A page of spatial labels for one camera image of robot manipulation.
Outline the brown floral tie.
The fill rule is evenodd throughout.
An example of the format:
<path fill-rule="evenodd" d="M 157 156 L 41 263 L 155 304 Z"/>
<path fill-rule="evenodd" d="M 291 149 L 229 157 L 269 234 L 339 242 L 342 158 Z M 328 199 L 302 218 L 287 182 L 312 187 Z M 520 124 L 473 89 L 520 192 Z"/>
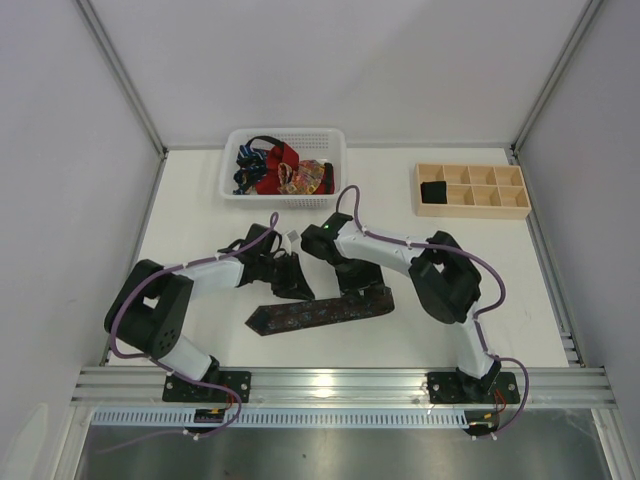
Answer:
<path fill-rule="evenodd" d="M 299 303 L 259 306 L 245 325 L 260 336 L 290 333 L 311 328 L 365 320 L 392 313 L 392 290 L 374 300 L 346 296 Z"/>

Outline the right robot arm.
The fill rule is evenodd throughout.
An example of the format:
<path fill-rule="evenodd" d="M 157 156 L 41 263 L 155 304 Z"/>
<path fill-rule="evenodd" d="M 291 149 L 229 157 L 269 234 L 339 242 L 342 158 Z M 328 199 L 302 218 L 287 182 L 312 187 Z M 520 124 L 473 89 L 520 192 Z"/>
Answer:
<path fill-rule="evenodd" d="M 488 353 L 480 332 L 482 277 L 451 235 L 438 231 L 425 244 L 396 240 L 364 230 L 350 215 L 334 213 L 322 225 L 303 231 L 301 247 L 335 269 L 343 294 L 382 284 L 384 268 L 409 278 L 427 315 L 451 327 L 456 383 L 463 397 L 479 403 L 490 394 L 501 361 Z"/>

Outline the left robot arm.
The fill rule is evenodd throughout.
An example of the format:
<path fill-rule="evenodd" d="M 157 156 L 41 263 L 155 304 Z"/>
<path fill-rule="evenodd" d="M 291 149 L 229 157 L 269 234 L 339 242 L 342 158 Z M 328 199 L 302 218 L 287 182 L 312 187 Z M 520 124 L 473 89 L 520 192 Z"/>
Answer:
<path fill-rule="evenodd" d="M 182 329 L 195 298 L 255 281 L 268 284 L 278 298 L 315 298 L 298 255 L 282 247 L 273 224 L 254 223 L 243 239 L 187 264 L 168 267 L 141 260 L 105 317 L 110 351 L 120 359 L 142 358 L 165 368 L 172 385 L 193 386 L 206 401 L 245 402 L 250 380 L 226 384 L 218 360 L 195 346 Z"/>

